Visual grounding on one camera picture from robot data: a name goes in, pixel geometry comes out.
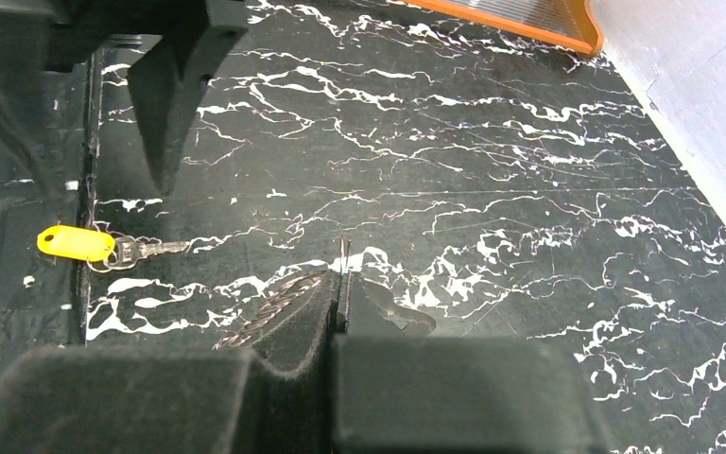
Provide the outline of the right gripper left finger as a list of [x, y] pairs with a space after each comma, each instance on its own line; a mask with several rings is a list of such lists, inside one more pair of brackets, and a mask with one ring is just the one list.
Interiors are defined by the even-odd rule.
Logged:
[[0, 453], [327, 453], [341, 276], [276, 297], [216, 350], [30, 351], [0, 377]]

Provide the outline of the yellow tagged key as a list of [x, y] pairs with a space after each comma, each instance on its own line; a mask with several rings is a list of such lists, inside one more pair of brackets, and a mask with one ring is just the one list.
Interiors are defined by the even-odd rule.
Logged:
[[37, 235], [36, 246], [47, 255], [76, 260], [91, 271], [107, 273], [132, 269], [152, 256], [187, 252], [192, 242], [146, 243], [129, 236], [112, 236], [97, 230], [55, 225]]

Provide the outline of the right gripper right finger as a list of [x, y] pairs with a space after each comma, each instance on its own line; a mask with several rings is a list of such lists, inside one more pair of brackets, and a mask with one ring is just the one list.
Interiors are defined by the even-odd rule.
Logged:
[[505, 337], [412, 337], [355, 274], [332, 347], [337, 453], [606, 453], [609, 436], [573, 356]]

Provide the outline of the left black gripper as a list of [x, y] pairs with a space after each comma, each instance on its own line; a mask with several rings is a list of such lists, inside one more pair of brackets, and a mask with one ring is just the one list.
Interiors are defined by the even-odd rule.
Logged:
[[151, 180], [167, 196], [209, 82], [248, 29], [243, 1], [0, 1], [0, 141], [61, 203], [45, 71], [68, 72], [118, 35], [157, 36], [128, 83]]

